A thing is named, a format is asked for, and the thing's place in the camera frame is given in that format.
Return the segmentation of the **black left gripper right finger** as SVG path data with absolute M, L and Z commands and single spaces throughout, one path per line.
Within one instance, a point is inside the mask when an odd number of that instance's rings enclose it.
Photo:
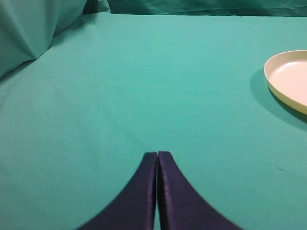
M 168 151 L 158 153 L 157 203 L 162 230 L 239 230 L 192 187 Z

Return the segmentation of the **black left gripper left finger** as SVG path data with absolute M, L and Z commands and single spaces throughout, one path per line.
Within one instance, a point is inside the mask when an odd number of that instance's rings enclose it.
M 152 230 L 156 208 L 157 153 L 147 152 L 114 200 L 80 230 Z

